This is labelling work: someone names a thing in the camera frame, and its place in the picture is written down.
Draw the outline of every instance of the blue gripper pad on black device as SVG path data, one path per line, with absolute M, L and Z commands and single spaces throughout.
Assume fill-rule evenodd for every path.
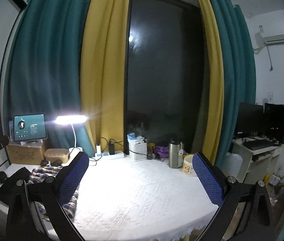
M 211 202 L 220 207 L 223 203 L 223 189 L 198 153 L 193 155 L 192 166 Z
M 67 204 L 73 197 L 74 192 L 80 184 L 89 164 L 88 155 L 79 152 L 72 162 L 61 169 L 56 175 L 57 201 L 62 206 Z

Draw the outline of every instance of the keyboard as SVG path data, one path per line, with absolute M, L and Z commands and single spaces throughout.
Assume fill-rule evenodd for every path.
M 257 150 L 257 149 L 275 146 L 275 144 L 272 141 L 269 141 L 266 139 L 256 139 L 256 140 L 245 141 L 242 143 L 242 145 L 250 150 Z

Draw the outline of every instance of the yellow curtain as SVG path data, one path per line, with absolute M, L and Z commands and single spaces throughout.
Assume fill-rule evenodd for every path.
M 209 110 L 202 152 L 214 164 L 223 116 L 223 61 L 218 25 L 210 0 L 198 0 L 204 22 L 210 66 Z
M 91 0 L 81 57 L 81 112 L 95 148 L 123 140 L 124 66 L 129 0 Z

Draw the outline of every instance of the folded plaid cloth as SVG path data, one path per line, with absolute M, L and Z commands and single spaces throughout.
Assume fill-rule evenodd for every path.
M 60 172 L 62 168 L 60 167 L 40 167 L 40 168 L 34 168 L 32 170 L 31 175 L 29 176 L 28 184 L 31 183 L 40 183 L 43 182 L 47 177 L 49 176 L 56 176 L 58 172 Z M 72 199 L 69 203 L 64 204 L 62 207 L 64 208 L 65 212 L 69 216 L 69 218 L 74 218 L 75 215 L 75 209 L 78 199 L 78 187 L 75 190 L 74 195 L 72 196 Z M 37 202 L 39 212 L 43 215 L 43 218 L 49 221 L 49 218 L 46 214 L 45 207 L 42 203 Z

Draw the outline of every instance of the metal screw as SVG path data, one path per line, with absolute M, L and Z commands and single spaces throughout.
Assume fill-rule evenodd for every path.
M 227 177 L 227 180 L 232 184 L 236 182 L 236 179 L 234 177 Z
M 54 181 L 54 179 L 55 179 L 55 177 L 49 176 L 49 177 L 47 177 L 47 178 L 45 179 L 45 182 L 46 182 L 46 183 L 52 183 L 52 182 Z
M 17 182 L 16 182 L 16 185 L 17 185 L 17 186 L 23 185 L 23 180 L 20 179 L 19 181 L 17 181 Z
M 258 185 L 259 185 L 260 187 L 264 187 L 264 182 L 261 181 L 261 180 L 259 180 L 259 181 L 258 181 Z

